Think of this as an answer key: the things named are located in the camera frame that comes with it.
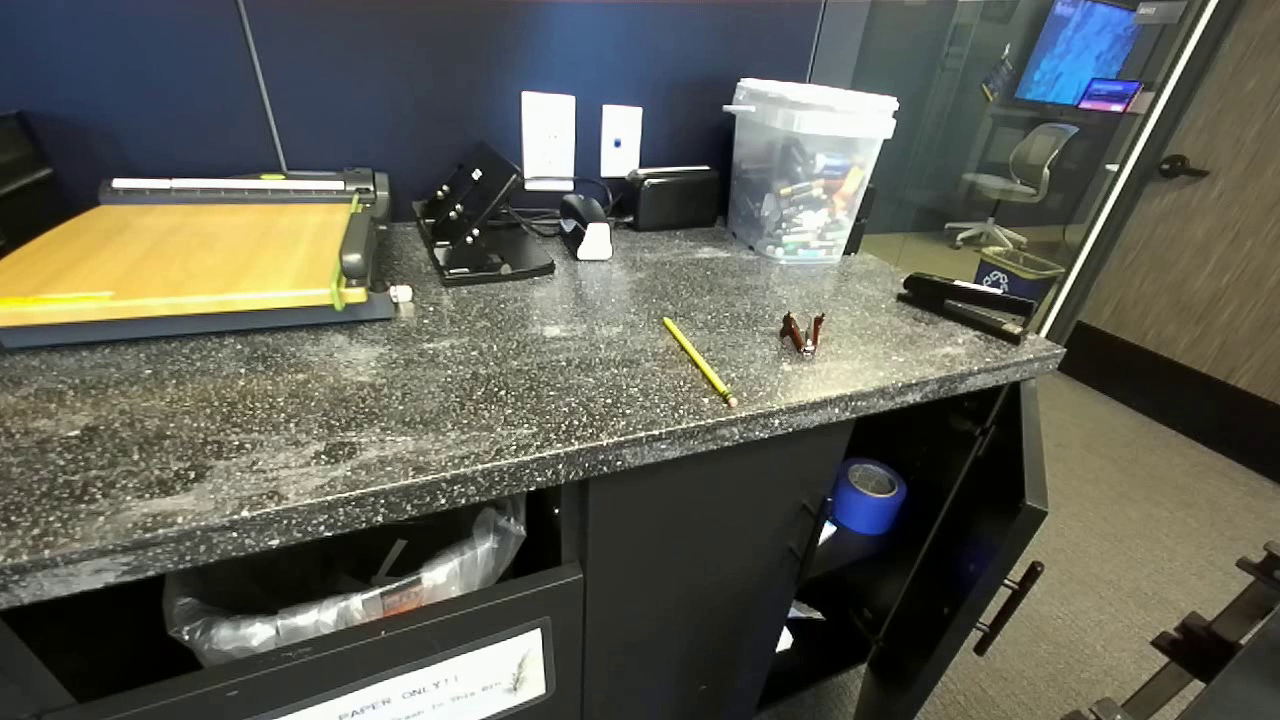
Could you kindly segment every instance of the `sticker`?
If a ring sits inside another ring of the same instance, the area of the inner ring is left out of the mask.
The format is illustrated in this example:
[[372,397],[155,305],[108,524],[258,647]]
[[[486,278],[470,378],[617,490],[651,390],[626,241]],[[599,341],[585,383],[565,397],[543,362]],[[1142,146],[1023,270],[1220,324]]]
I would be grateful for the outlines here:
[[546,696],[546,663],[543,633],[533,629],[278,720],[474,720],[539,696]]

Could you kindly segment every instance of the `monitor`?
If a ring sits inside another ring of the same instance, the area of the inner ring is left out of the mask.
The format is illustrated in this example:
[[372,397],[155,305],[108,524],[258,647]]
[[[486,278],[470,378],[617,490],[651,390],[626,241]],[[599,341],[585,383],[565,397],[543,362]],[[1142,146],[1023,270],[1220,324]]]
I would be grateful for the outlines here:
[[1014,85],[1031,105],[1081,105],[1090,79],[1118,77],[1137,40],[1137,13],[1105,0],[1056,0]]

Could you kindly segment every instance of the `countertop edge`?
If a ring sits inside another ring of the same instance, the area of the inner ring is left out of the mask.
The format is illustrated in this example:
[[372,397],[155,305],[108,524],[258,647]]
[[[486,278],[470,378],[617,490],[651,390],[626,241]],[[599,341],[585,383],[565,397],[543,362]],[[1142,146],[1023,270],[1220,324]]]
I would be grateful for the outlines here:
[[856,418],[874,418],[874,411],[890,411],[922,399],[984,393],[1001,383],[1023,383],[1023,379],[1048,378],[1061,362],[1064,352],[1048,352],[1048,357],[1010,362],[989,372],[917,379],[888,393],[833,397],[801,407],[726,418],[697,428],[630,437],[620,446],[608,440],[608,446],[566,448],[554,458],[518,458],[513,466],[480,466],[480,468],[437,475],[437,479],[430,475],[405,479],[391,490],[301,506],[266,517],[249,517],[221,528],[185,528],[173,535],[148,535],[139,545],[77,552],[77,557],[61,557],[61,563],[15,563],[0,573],[0,610],[21,610],[21,603],[94,593],[112,585],[163,576],[163,573],[202,569],[216,562],[235,562],[266,548],[380,528],[380,524],[449,514],[465,506],[483,506],[515,491],[581,485],[591,475],[630,474],[643,466],[663,466],[697,453],[719,453],[742,440],[771,440],[771,437],[838,426]]

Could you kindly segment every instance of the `painter's tape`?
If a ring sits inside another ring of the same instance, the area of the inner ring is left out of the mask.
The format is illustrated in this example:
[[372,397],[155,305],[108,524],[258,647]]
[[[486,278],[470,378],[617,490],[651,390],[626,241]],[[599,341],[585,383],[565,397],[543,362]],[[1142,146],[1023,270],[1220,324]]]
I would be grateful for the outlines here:
[[846,460],[833,490],[833,521],[856,535],[882,535],[909,499],[909,485],[874,460]]

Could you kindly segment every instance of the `wall outlet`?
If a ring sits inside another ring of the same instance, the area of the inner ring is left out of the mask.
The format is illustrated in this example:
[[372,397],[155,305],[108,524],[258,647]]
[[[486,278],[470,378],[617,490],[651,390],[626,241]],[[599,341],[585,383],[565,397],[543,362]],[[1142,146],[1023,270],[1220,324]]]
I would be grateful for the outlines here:
[[599,177],[630,177],[638,168],[643,109],[602,105],[599,109]]

